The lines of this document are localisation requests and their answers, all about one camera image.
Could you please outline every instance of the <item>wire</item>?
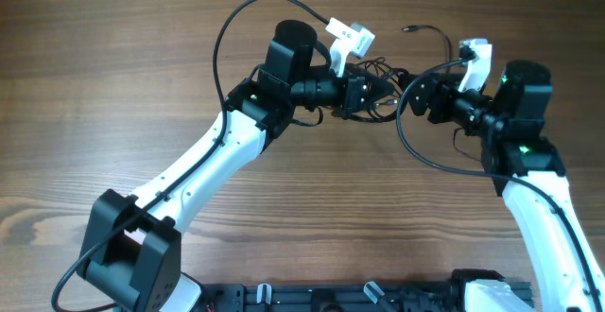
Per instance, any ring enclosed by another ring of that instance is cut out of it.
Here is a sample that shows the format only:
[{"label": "wire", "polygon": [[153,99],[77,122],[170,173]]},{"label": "wire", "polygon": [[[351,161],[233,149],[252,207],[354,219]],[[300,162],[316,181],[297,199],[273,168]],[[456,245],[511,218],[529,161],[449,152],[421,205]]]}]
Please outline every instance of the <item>wire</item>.
[{"label": "wire", "polygon": [[[447,34],[445,34],[445,32],[443,32],[440,28],[432,26],[432,25],[411,25],[411,26],[406,26],[406,27],[402,28],[402,30],[404,32],[416,32],[416,31],[419,31],[424,28],[432,29],[441,35],[441,37],[443,38],[443,44],[445,45],[445,62],[452,61],[452,58],[454,58],[454,56],[453,56],[454,51],[452,50],[452,42],[450,41],[450,38],[447,36]],[[447,67],[445,69],[445,73],[446,74],[450,73],[450,67]]]},{"label": "wire", "polygon": [[215,302],[210,302],[210,304],[206,304],[206,312],[215,312]]},{"label": "wire", "polygon": [[458,134],[458,131],[460,131],[460,130],[464,130],[464,128],[455,128],[454,129],[454,136],[452,137],[452,145],[454,146],[454,149],[457,152],[461,153],[463,156],[466,156],[466,157],[470,158],[473,161],[481,162],[481,160],[479,160],[475,156],[472,156],[472,155],[468,154],[467,152],[462,151],[458,147],[456,147],[456,135]]},{"label": "wire", "polygon": [[256,74],[256,71],[258,71],[261,67],[263,67],[263,63],[259,63],[258,65],[254,66],[254,68],[252,69],[252,71],[250,72],[250,75],[244,79],[244,81],[242,81],[243,83],[249,83],[251,82],[251,80],[254,78],[254,75]]},{"label": "wire", "polygon": [[313,124],[313,123],[307,123],[307,122],[303,122],[302,120],[298,120],[296,118],[292,118],[292,124],[296,124],[297,126],[301,126],[301,127],[316,127],[319,124],[321,124],[321,122],[323,122],[323,110],[320,107],[317,107],[317,109],[320,111],[320,118],[318,118],[318,122]]},{"label": "wire", "polygon": [[407,139],[404,135],[404,130],[403,130],[402,124],[401,124],[401,114],[403,113],[405,103],[407,102],[407,95],[411,92],[411,89],[427,75],[434,73],[434,72],[438,72],[438,71],[448,68],[448,67],[463,64],[464,62],[467,62],[467,61],[469,61],[469,60],[450,61],[450,62],[441,64],[441,65],[437,65],[435,67],[432,67],[432,68],[424,71],[419,76],[417,76],[414,80],[412,80],[412,82],[409,83],[406,90],[402,94],[399,105],[397,106],[397,114],[396,114],[397,133],[399,134],[399,138],[401,139],[401,142],[404,144],[404,147],[406,147],[406,149],[407,149],[407,151],[409,151],[409,153],[411,153],[414,157],[416,157],[418,160],[423,162],[425,165],[434,167],[439,170],[459,174],[459,175],[468,175],[468,176],[476,176],[476,177],[481,177],[481,178],[492,178],[495,180],[503,180],[503,181],[507,181],[507,182],[515,182],[515,183],[521,184],[521,185],[533,190],[534,192],[536,192],[536,194],[541,196],[546,202],[548,202],[548,204],[551,206],[554,213],[557,216],[559,216],[559,219],[561,220],[562,225],[565,227],[565,230],[569,234],[569,238],[571,239],[571,242],[574,245],[574,248],[576,249],[576,253],[578,254],[578,259],[579,259],[580,265],[582,267],[582,270],[584,272],[586,283],[588,284],[588,288],[590,291],[589,293],[593,298],[593,303],[595,304],[595,309],[597,312],[602,312],[601,304],[600,304],[599,298],[598,298],[599,291],[596,288],[595,279],[593,278],[593,275],[590,271],[590,267],[588,266],[588,261],[586,260],[586,255],[584,254],[584,251],[582,250],[582,247],[579,243],[578,236],[574,233],[574,229],[571,226],[571,223],[569,223],[569,220],[567,219],[567,217],[565,216],[564,210],[551,197],[549,197],[547,195],[547,193],[545,193],[542,189],[538,188],[536,185],[534,185],[530,182],[526,182],[521,179],[511,177],[511,176],[500,175],[500,174],[490,174],[490,173],[474,171],[474,170],[458,169],[458,168],[454,168],[454,167],[450,167],[450,166],[446,166],[446,165],[437,164],[435,162],[428,160],[423,155],[418,153],[418,151],[414,150],[414,148],[407,141]]},{"label": "wire", "polygon": [[[63,276],[57,283],[57,286],[55,286],[55,289],[53,290],[53,294],[52,294],[51,301],[50,301],[51,306],[53,307],[53,309],[56,312],[99,312],[99,311],[105,311],[110,308],[114,308],[114,307],[118,306],[117,303],[110,303],[110,304],[106,304],[103,306],[94,307],[94,308],[90,308],[90,309],[86,309],[86,310],[70,311],[70,310],[66,310],[59,306],[59,295],[61,294],[61,291],[63,290],[63,287],[65,286],[65,284],[67,284],[67,281],[74,275],[74,273],[78,270],[78,268],[84,264],[84,262],[89,260],[95,252],[97,252],[101,247],[103,247],[105,244],[107,244],[116,235],[123,233],[124,230],[127,227],[129,227],[129,225],[131,225],[133,222],[135,222],[144,213],[149,211],[158,202],[160,202],[163,199],[167,199],[168,195],[175,188],[177,188],[179,186],[179,184],[181,184],[185,179],[187,179],[194,171],[196,171],[196,169],[198,169],[204,162],[206,162],[208,160],[208,158],[210,158],[210,156],[215,152],[215,150],[218,148],[218,146],[220,146],[223,138],[225,137],[225,132],[227,131],[227,111],[225,110],[225,98],[223,96],[223,92],[220,87],[220,81],[218,79],[218,68],[216,66],[218,48],[220,47],[220,42],[223,38],[223,35],[225,34],[225,30],[227,29],[227,26],[229,26],[229,24],[231,23],[231,21],[233,20],[235,15],[239,11],[241,11],[243,8],[245,8],[249,4],[256,2],[256,1],[258,1],[258,0],[247,0],[243,4],[238,6],[231,13],[231,15],[227,18],[227,20],[225,21],[225,24],[223,24],[223,27],[220,29],[220,32],[218,33],[218,36],[216,37],[215,49],[214,49],[214,52],[212,55],[212,71],[213,71],[213,76],[215,79],[216,94],[218,95],[218,101],[220,102],[220,110],[222,112],[222,126],[220,128],[220,133],[218,134],[218,137],[216,138],[215,142],[195,164],[193,164],[189,169],[187,169],[187,171],[185,171],[182,175],[180,175],[174,182],[172,182],[170,185],[168,185],[163,192],[158,193],[158,195],[156,196],[155,199],[153,199],[150,203],[146,204],[143,208],[141,208],[141,210],[139,210],[131,218],[129,218],[124,223],[120,224],[118,227],[113,229],[112,232],[109,233],[103,240],[99,241],[97,244],[92,246],[86,253],[84,253],[82,256],[80,256],[80,258],[72,265],[71,268],[69,268],[65,272],[65,274],[63,274]],[[286,1],[289,1],[290,3],[300,7],[301,9],[306,10],[307,12],[309,12],[311,15],[313,15],[314,17],[319,19],[324,24],[326,24],[326,25],[329,24],[329,21],[327,19],[325,19],[321,15],[317,14],[314,10],[312,10],[310,7],[308,7],[304,3],[302,3],[298,0],[286,0]],[[252,71],[250,79],[251,79],[251,77],[253,77],[253,75],[256,72],[256,70],[258,69],[258,67],[260,67],[260,66],[257,66],[255,68],[255,70]]]},{"label": "wire", "polygon": [[[361,61],[357,64],[347,64],[347,70],[349,72],[354,73],[355,71],[359,71],[362,75],[364,73],[369,74],[369,69],[373,67],[375,74],[384,81],[392,81],[396,86],[393,92],[397,94],[397,98],[401,96],[401,93],[397,89],[403,90],[401,85],[401,78],[407,77],[409,72],[401,67],[391,67],[386,63],[385,57],[378,57],[373,60]],[[369,84],[370,89],[368,92],[372,90],[374,84],[370,79]],[[362,117],[357,114],[352,114],[350,119],[355,122],[363,122],[363,123],[385,123],[395,120],[395,110],[392,113],[387,115],[380,114],[375,108],[367,108],[366,113],[370,116],[370,118]]]}]

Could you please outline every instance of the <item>black mounting bracket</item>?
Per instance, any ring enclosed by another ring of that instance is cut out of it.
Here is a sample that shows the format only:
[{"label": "black mounting bracket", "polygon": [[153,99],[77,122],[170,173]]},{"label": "black mounting bracket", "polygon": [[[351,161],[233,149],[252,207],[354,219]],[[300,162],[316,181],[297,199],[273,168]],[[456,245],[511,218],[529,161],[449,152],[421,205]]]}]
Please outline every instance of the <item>black mounting bracket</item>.
[{"label": "black mounting bracket", "polygon": [[[140,208],[136,197],[109,189],[93,205],[80,256]],[[143,244],[118,234],[78,269],[78,275],[132,312],[159,311],[181,276],[181,233],[174,220],[145,213],[127,228],[147,232]]]}]

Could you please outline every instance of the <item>wooden table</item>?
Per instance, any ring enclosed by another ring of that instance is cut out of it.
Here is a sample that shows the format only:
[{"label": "wooden table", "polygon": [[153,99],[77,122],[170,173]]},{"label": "wooden table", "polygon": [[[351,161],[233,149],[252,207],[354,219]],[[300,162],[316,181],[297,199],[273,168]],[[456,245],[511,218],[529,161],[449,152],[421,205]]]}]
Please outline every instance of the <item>wooden table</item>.
[{"label": "wooden table", "polygon": [[[219,107],[216,34],[244,0],[0,0],[0,309],[49,310],[76,260],[91,205],[163,171]],[[568,168],[574,205],[605,265],[605,0],[301,0],[376,34],[368,58],[420,72],[442,59],[433,32],[493,43],[493,94],[506,61],[553,74],[544,134]],[[284,1],[238,15],[220,49],[228,92],[262,62],[275,25],[305,20]],[[312,119],[312,114],[297,113]],[[436,162],[478,169],[452,148],[453,124],[406,115],[411,143]],[[460,147],[477,155],[476,139]],[[184,236],[182,269],[203,283],[310,284],[444,279],[496,269],[534,280],[510,213],[489,181],[427,168],[394,124],[327,117],[292,126],[233,176]],[[104,303],[75,279],[68,307]]]}]

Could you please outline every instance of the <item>green led light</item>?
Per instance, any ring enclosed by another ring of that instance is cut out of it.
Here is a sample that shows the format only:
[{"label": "green led light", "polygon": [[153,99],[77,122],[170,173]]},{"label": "green led light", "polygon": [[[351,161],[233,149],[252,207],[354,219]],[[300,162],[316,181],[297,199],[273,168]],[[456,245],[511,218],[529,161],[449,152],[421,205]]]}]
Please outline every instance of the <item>green led light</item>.
[{"label": "green led light", "polygon": [[521,151],[521,153],[523,153],[523,154],[527,154],[528,152],[530,152],[530,151],[531,151],[531,149],[530,149],[529,147],[526,147],[526,146],[520,146],[520,147],[519,147],[519,150],[520,150],[520,151]]}]

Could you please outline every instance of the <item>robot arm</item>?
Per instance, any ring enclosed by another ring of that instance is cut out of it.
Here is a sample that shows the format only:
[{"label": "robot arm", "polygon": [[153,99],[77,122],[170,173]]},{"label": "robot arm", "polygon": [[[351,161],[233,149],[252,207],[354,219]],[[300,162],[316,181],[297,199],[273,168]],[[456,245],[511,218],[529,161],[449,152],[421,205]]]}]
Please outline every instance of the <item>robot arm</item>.
[{"label": "robot arm", "polygon": [[[187,150],[177,162],[147,184],[132,191],[142,208],[166,189],[193,163],[200,159],[218,137],[222,126],[222,114],[213,126]],[[239,111],[227,113],[227,133],[222,145],[187,180],[168,194],[168,200],[155,205],[149,213],[162,220],[170,217],[175,221],[174,229],[184,234],[196,214],[218,189],[239,168],[254,160],[263,151],[267,132],[256,127],[256,121]]]},{"label": "robot arm", "polygon": [[[334,27],[341,25],[333,19],[328,30],[337,35],[340,29]],[[293,20],[277,25],[258,79],[245,79],[228,95],[227,130],[220,146],[171,190],[165,200],[132,223],[126,233],[118,234],[97,251],[78,269],[78,275],[129,311],[193,310],[201,296],[201,287],[181,274],[181,237],[222,184],[281,135],[292,121],[296,106],[307,109],[330,106],[347,119],[373,108],[377,100],[393,92],[393,86],[386,81],[347,72],[346,56],[365,54],[373,35],[360,26],[348,27],[342,32],[347,37],[337,39],[329,64],[310,66],[317,43],[315,30]],[[505,71],[505,77],[511,82],[503,80],[499,95],[492,100],[480,93],[490,71],[491,46],[484,40],[473,40],[463,42],[462,47],[465,53],[470,49],[475,56],[468,64],[467,73],[431,75],[422,87],[413,89],[409,106],[416,115],[430,109],[428,119],[432,123],[453,120],[465,128],[467,134],[480,136],[486,172],[521,177],[553,195],[570,221],[586,254],[590,274],[602,292],[602,272],[569,201],[561,160],[556,149],[538,137],[544,124],[545,94],[549,95],[550,91],[538,85],[550,86],[549,76],[547,84],[526,84],[514,71],[527,64],[524,61],[511,63],[509,72]],[[81,253],[122,221],[136,215],[158,197],[157,193],[164,192],[191,168],[215,143],[222,123],[220,114],[209,131],[177,162],[126,198],[112,190],[103,194],[91,212]],[[586,293],[589,289],[586,271],[570,234],[546,202],[514,182],[494,181],[494,185],[519,224],[536,270],[544,309],[601,310],[602,303],[595,306]],[[136,237],[136,232],[144,238]],[[459,308],[467,311],[527,309],[524,302],[508,294],[510,288],[506,284],[476,279],[465,283],[460,291]]]}]

